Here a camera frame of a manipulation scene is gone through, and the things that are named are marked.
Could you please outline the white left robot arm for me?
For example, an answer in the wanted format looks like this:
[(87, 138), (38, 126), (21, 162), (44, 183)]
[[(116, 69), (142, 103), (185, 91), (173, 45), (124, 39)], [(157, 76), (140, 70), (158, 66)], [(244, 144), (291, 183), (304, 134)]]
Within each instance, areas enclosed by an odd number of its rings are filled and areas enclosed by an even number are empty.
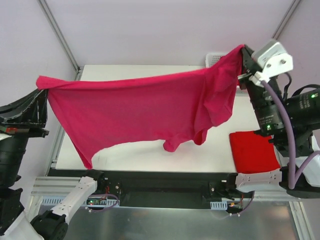
[(34, 90), (0, 108), (0, 238), (2, 240), (63, 240), (76, 211), (91, 194), (99, 195), (106, 182), (88, 171), (55, 207), (37, 214), (42, 197), (21, 201), (23, 189), (13, 186), (30, 138), (44, 138), (48, 117), (48, 92)]

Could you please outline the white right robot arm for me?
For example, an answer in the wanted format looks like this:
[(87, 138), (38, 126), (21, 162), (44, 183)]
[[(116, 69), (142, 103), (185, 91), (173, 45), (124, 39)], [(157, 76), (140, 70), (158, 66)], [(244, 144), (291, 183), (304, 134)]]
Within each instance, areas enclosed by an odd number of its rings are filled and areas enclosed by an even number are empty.
[(320, 128), (320, 87), (308, 84), (292, 95), (289, 86), (280, 89), (279, 75), (289, 75), (293, 57), (283, 45), (272, 40), (260, 50), (241, 49), (242, 90), (248, 92), (259, 129), (255, 133), (285, 158), (287, 166), (253, 174), (255, 183), (279, 185), (296, 198), (320, 196), (320, 148), (314, 131)]

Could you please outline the pink t shirt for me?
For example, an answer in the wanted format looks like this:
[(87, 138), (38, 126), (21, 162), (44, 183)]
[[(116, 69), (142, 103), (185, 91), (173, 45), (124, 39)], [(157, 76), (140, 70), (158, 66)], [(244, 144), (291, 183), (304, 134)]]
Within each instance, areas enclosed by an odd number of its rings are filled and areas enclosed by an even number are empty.
[(243, 69), (239, 45), (209, 68), (112, 81), (66, 81), (40, 76), (39, 90), (92, 169), (100, 150), (124, 143), (163, 141), (168, 152), (193, 141), (202, 145), (208, 130), (230, 119)]

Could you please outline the white plastic laundry basket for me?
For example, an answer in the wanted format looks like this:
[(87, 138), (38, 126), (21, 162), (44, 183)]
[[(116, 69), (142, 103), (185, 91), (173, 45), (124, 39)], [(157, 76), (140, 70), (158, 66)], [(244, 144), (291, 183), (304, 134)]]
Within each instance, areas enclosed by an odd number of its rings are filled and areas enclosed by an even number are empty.
[(209, 52), (205, 56), (205, 67), (210, 68), (215, 65), (227, 53), (225, 52)]

